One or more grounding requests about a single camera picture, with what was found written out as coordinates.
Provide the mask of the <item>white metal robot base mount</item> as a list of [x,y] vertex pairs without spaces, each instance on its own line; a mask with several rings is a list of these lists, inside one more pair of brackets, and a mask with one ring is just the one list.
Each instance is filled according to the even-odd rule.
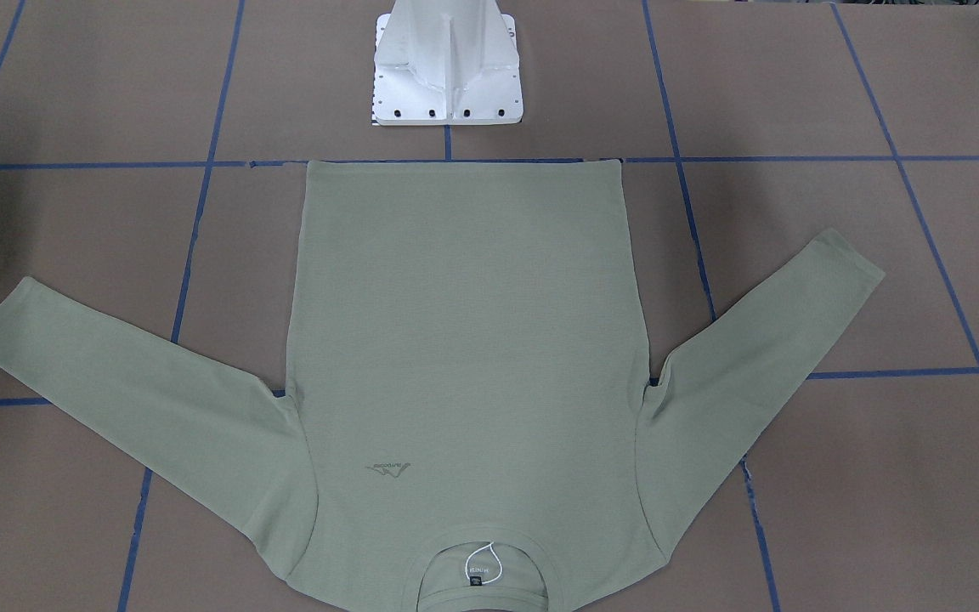
[[489,127],[522,121],[514,18],[496,1],[396,1],[377,16],[371,121]]

